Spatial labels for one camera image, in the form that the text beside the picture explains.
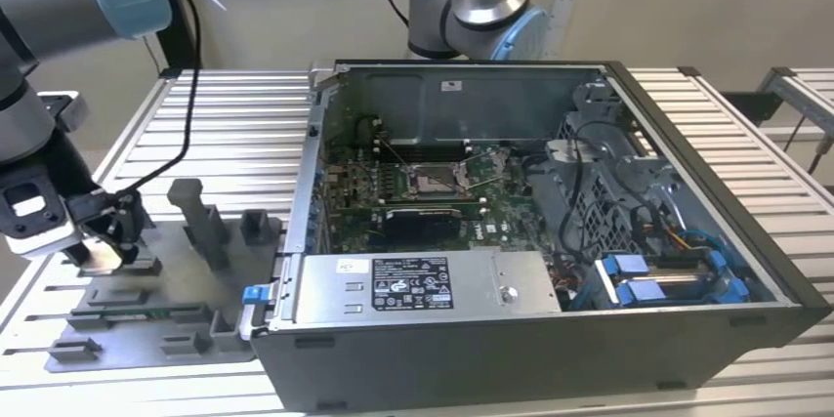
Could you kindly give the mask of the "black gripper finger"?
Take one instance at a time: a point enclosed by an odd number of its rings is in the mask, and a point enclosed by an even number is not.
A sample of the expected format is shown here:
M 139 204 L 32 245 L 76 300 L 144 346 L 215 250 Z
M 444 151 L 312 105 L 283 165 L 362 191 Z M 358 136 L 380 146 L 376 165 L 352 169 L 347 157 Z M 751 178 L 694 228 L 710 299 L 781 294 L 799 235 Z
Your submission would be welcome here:
M 89 234 L 85 226 L 73 224 L 63 253 L 80 270 L 92 270 L 95 268 L 96 243 L 97 240 Z
M 111 237 L 123 265 L 135 262 L 139 255 L 141 232 L 153 227 L 153 222 L 144 210 L 141 196 L 136 190 L 116 193 L 115 214 Z

